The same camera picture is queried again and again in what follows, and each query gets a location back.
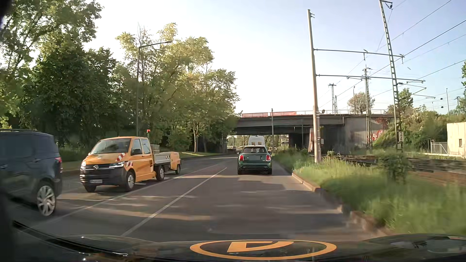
side mirror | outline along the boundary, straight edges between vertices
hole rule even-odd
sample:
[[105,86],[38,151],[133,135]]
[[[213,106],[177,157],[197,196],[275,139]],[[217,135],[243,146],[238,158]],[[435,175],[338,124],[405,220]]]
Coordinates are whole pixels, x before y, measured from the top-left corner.
[[135,148],[131,151],[131,156],[134,156],[134,155],[141,155],[143,152],[141,151],[140,148]]

sky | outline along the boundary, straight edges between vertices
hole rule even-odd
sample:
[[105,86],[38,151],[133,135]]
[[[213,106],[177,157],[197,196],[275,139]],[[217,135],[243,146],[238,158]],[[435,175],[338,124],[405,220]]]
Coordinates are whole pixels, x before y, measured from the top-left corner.
[[[155,34],[165,24],[175,22],[179,38],[207,38],[214,52],[214,69],[235,71],[236,91],[240,96],[236,104],[237,112],[270,112],[272,108],[277,112],[312,110],[313,80],[307,9],[315,15],[312,19],[314,48],[365,49],[388,53],[378,0],[97,2],[104,7],[102,18],[96,21],[96,39],[87,43],[86,47],[110,48],[114,58],[123,60],[116,36],[122,32],[135,34],[138,24]],[[409,29],[445,3],[438,11]],[[466,19],[465,10],[466,0],[393,0],[392,10],[384,6],[385,15],[389,19],[393,54],[407,54],[461,23]],[[403,63],[402,60],[397,61],[397,78],[419,79],[460,62],[466,59],[465,46],[466,22],[409,53],[403,58]],[[389,64],[389,57],[385,55],[366,56],[364,61],[363,54],[357,53],[314,51],[314,54],[318,75],[361,76],[365,67],[371,68],[368,73],[372,74]],[[424,83],[411,83],[426,87],[417,94],[435,97],[413,96],[414,106],[425,104],[430,110],[433,106],[439,113],[447,113],[448,100],[450,109],[453,109],[457,103],[455,98],[463,96],[463,64],[458,63],[421,78],[425,80]],[[386,67],[374,74],[376,76],[390,77],[390,68]],[[347,100],[352,97],[353,90],[356,93],[365,90],[364,82],[346,77],[318,76],[316,83],[320,110],[332,110],[330,83],[336,84],[334,94],[337,95],[340,112],[349,109]],[[400,91],[402,87],[409,87],[411,93],[422,90],[420,87],[405,85],[399,87]],[[390,79],[371,78],[369,93],[376,100],[374,112],[386,109],[393,103]]]

car hood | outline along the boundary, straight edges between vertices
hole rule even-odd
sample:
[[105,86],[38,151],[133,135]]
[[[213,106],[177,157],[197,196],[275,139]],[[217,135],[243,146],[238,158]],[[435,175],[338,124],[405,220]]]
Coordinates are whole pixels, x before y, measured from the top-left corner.
[[[227,240],[152,242],[112,235],[45,240],[60,252],[45,261],[432,261],[465,256],[466,237],[404,234],[365,241]],[[46,255],[43,248],[38,256]]]
[[89,155],[84,159],[86,165],[111,164],[117,162],[121,153],[106,153]]

orange pickup truck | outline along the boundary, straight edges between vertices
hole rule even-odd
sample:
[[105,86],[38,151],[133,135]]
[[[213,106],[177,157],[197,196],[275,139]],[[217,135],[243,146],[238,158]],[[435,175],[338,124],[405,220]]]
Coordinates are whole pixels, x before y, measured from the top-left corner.
[[177,152],[154,153],[144,137],[116,137],[100,140],[81,163],[80,180],[87,192],[97,186],[121,186],[131,191],[134,184],[156,178],[164,180],[165,172],[181,171]]

truck bed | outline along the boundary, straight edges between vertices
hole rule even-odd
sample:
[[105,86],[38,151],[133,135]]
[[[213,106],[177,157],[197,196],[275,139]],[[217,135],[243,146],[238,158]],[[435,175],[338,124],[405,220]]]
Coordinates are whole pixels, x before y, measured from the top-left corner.
[[163,152],[163,153],[156,153],[153,154],[152,157],[154,158],[154,164],[160,165],[160,164],[166,164],[170,163],[170,154],[171,152]]

